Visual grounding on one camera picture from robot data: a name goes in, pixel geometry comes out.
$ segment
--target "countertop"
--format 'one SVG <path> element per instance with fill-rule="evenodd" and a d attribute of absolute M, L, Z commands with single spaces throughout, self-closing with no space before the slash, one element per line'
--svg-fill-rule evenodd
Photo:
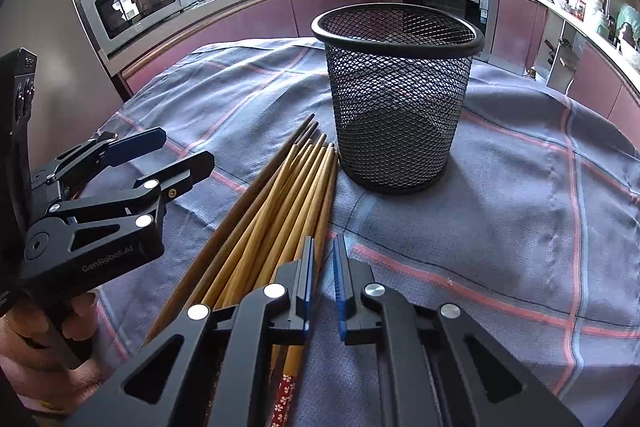
<path fill-rule="evenodd" d="M 611 62 L 613 62 L 616 67 L 620 70 L 622 74 L 624 74 L 629 82 L 636 88 L 638 92 L 640 92 L 640 72 L 637 71 L 631 64 L 626 61 L 613 45 L 607 41 L 607 39 L 598 35 L 594 30 L 589 28 L 583 21 L 574 17 L 570 13 L 565 12 L 561 7 L 556 5 L 551 0 L 534 0 L 546 6 L 547 9 L 551 10 L 556 15 L 562 17 L 566 20 L 571 26 L 576 28 L 580 33 L 582 33 L 585 37 L 587 37 L 591 44 L 593 44 L 596 48 L 598 48 Z"/>
<path fill-rule="evenodd" d="M 138 39 L 133 41 L 131 44 L 128 44 L 111 57 L 107 57 L 101 50 L 98 52 L 98 55 L 100 55 L 100 59 L 103 61 L 109 74 L 117 74 L 146 52 L 155 48 L 158 44 L 161 44 L 163 41 L 171 38 L 171 36 L 179 33 L 183 29 L 188 28 L 199 20 L 210 17 L 217 12 L 244 1 L 245 0 L 206 0 L 197 3 L 149 29 L 144 35 L 140 36 Z M 539 2 L 547 9 L 567 20 L 569 24 L 574 26 L 580 33 L 587 37 L 591 43 L 606 57 L 608 57 L 620 72 L 629 79 L 629 82 L 636 88 L 636 90 L 640 92 L 640 72 L 636 71 L 631 64 L 629 64 L 626 59 L 618 53 L 609 41 L 587 27 L 587 25 L 580 19 L 577 19 L 570 13 L 565 12 L 561 7 L 556 6 L 553 1 L 534 1 Z"/>
<path fill-rule="evenodd" d="M 206 19 L 216 12 L 220 12 L 246 0 L 205 0 L 183 10 L 183 12 L 158 23 L 153 28 L 145 31 L 139 38 L 127 44 L 111 57 L 102 51 L 98 51 L 100 60 L 104 63 L 108 73 L 114 75 L 132 62 L 142 57 L 149 50 L 185 28 L 195 24 L 199 20 Z"/>

